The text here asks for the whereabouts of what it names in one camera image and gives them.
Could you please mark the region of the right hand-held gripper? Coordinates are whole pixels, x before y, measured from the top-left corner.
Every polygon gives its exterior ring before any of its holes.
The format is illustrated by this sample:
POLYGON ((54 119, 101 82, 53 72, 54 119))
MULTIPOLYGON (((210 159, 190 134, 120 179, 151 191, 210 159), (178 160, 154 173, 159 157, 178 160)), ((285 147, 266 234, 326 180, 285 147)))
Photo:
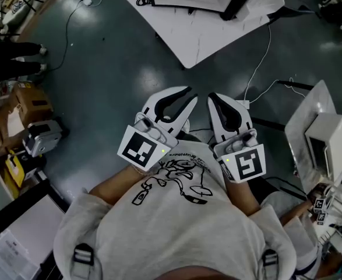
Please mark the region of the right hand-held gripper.
POLYGON ((219 93, 210 93, 207 104, 218 143, 213 151, 228 181, 244 183, 266 174, 264 145, 258 143, 246 107, 219 93))

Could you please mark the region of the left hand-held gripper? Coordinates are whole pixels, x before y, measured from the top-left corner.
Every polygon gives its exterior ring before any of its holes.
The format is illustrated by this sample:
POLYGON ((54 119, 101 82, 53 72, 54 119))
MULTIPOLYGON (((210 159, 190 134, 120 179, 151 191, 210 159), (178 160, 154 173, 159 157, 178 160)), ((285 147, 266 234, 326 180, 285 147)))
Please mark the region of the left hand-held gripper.
POLYGON ((178 145, 176 136, 198 102, 197 95, 181 101, 190 91, 190 86, 176 86, 151 95, 142 113, 137 113, 134 125, 127 126, 117 155, 138 169, 149 171, 178 145), (164 111, 169 106, 176 112, 168 120, 164 111))

